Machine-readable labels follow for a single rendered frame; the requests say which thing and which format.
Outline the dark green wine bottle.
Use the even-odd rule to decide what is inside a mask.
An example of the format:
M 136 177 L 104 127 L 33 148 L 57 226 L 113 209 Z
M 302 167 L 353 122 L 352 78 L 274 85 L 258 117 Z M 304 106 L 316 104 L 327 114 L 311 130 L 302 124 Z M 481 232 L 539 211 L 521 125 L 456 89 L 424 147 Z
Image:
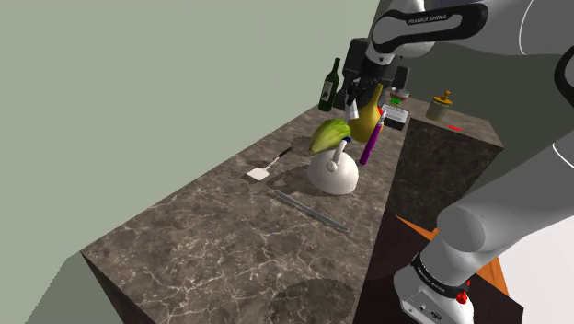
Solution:
M 331 71 L 327 74 L 321 90 L 320 100 L 317 108 L 321 111 L 331 111 L 337 89 L 339 85 L 339 64 L 340 59 L 337 57 L 334 60 Z

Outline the olive jar with yellow top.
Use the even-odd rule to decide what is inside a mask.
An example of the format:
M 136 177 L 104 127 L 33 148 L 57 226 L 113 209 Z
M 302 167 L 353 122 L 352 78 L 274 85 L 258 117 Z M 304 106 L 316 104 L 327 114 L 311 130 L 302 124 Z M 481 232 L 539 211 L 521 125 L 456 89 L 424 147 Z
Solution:
M 439 122 L 453 105 L 453 102 L 449 99 L 450 94 L 449 90 L 445 90 L 441 96 L 434 97 L 426 111 L 425 117 Z

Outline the white dome-shaped kettle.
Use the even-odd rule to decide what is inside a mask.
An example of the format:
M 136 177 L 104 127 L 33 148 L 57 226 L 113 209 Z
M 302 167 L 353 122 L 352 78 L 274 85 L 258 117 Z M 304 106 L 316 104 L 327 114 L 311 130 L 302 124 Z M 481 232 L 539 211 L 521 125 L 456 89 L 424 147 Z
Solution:
M 344 151 L 350 142 L 349 137 L 344 137 L 335 148 L 323 151 L 312 159 L 306 174 L 320 191 L 345 195 L 356 189 L 359 170 L 355 160 Z

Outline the long grey rod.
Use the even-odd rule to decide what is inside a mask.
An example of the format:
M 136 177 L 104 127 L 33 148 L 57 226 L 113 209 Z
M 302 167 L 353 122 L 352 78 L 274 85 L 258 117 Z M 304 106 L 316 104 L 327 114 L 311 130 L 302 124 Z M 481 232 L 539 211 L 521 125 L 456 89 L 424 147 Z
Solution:
M 331 226 L 337 228 L 338 230 L 348 231 L 348 228 L 347 228 L 347 227 L 345 227 L 345 226 L 341 225 L 340 223 L 336 222 L 335 220 L 333 220 L 333 219 L 331 219 L 331 218 L 329 218 L 329 217 L 327 217 L 327 216 L 325 216 L 325 215 L 323 215 L 323 214 L 321 214 L 321 213 L 319 213 L 319 212 L 317 212 L 317 211 L 311 209 L 310 207 L 304 205 L 303 203 L 301 203 L 301 202 L 295 200 L 295 199 L 294 199 L 293 197 L 291 197 L 290 195 L 288 195 L 288 194 L 286 194 L 286 193 L 284 193 L 284 192 L 282 192 L 282 191 L 279 191 L 279 190 L 275 190 L 275 191 L 274 191 L 274 194 L 275 194 L 277 197 L 279 197 L 280 199 L 286 201 L 287 203 L 290 203 L 290 204 L 292 204 L 292 205 L 294 205 L 294 206 L 296 206 L 296 207 L 301 208 L 302 210 L 304 210 L 304 211 L 307 212 L 308 214 L 312 215 L 313 217 L 319 219 L 320 221 L 322 221 L 322 222 L 324 222 L 324 223 L 326 223 L 326 224 L 329 224 L 329 225 L 331 225 Z

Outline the black and white box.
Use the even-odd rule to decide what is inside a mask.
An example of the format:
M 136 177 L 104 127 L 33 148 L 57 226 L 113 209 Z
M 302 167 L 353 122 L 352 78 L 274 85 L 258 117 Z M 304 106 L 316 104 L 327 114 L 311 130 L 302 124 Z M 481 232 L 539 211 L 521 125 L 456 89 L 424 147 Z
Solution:
M 402 131 L 408 119 L 408 112 L 397 106 L 388 104 L 384 104 L 381 109 L 385 112 L 385 126 Z

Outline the purple pen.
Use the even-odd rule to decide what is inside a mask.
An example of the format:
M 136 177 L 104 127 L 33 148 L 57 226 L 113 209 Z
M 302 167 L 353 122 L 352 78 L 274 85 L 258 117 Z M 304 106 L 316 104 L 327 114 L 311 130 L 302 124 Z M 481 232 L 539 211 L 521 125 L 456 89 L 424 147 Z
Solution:
M 368 162 L 368 159 L 369 159 L 369 157 L 370 157 L 370 155 L 371 155 L 371 152 L 373 151 L 373 148 L 374 148 L 374 146 L 375 146 L 375 144 L 376 144 L 378 135 L 379 135 L 379 133 L 381 132 L 383 126 L 384 126 L 385 116 L 386 116 L 386 110 L 383 110 L 383 114 L 380 116 L 380 119 L 379 119 L 378 122 L 375 124 L 375 126 L 374 126 L 374 128 L 373 128 L 373 131 L 372 131 L 372 133 L 371 133 L 371 135 L 370 135 L 370 138 L 369 138 L 369 140 L 367 141 L 367 143 L 366 143 L 366 145 L 365 145 L 365 147 L 364 147 L 364 149 L 363 149 L 361 158 L 360 158 L 360 160 L 359 160 L 359 162 L 360 162 L 361 165 L 366 165 L 367 162 Z

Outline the black coffee machine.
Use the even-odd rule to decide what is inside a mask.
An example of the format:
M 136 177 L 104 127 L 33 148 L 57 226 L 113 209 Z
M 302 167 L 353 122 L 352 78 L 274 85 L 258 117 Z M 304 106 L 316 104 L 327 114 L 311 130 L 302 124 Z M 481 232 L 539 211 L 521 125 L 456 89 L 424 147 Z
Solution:
M 366 38 L 355 38 L 350 41 L 350 46 L 348 48 L 347 56 L 345 59 L 345 64 L 343 65 L 342 75 L 344 77 L 341 89 L 337 92 L 333 107 L 338 110 L 345 110 L 345 102 L 347 95 L 347 88 L 349 85 L 357 84 L 357 106 L 363 106 L 367 104 L 372 98 L 373 92 L 378 84 L 375 82 L 368 88 L 360 88 L 359 86 L 359 73 L 361 69 L 361 64 L 364 59 L 367 59 L 365 52 L 367 50 L 368 41 Z M 399 65 L 396 70 L 396 75 L 391 86 L 395 89 L 403 89 L 406 87 L 408 81 L 409 68 L 401 64 L 402 57 L 395 56 L 393 59 L 399 60 Z

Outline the yellow gourd-shaped vase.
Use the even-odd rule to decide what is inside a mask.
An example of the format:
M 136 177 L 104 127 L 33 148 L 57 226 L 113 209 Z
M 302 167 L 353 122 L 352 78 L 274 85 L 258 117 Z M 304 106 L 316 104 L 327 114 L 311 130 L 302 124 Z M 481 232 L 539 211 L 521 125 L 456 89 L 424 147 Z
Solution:
M 381 113 L 378 110 L 378 100 L 383 89 L 384 86 L 378 84 L 370 101 L 359 110 L 359 118 L 348 121 L 350 136 L 355 142 L 366 143 L 379 122 Z

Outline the green leafy cabbage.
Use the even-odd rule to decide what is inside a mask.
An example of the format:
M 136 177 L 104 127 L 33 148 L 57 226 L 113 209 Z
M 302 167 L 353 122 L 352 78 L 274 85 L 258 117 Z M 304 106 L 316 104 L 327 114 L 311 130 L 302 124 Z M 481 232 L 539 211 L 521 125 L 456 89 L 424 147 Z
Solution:
M 335 118 L 323 121 L 311 136 L 308 149 L 310 155 L 316 155 L 331 147 L 337 146 L 341 140 L 350 137 L 350 127 L 342 119 Z

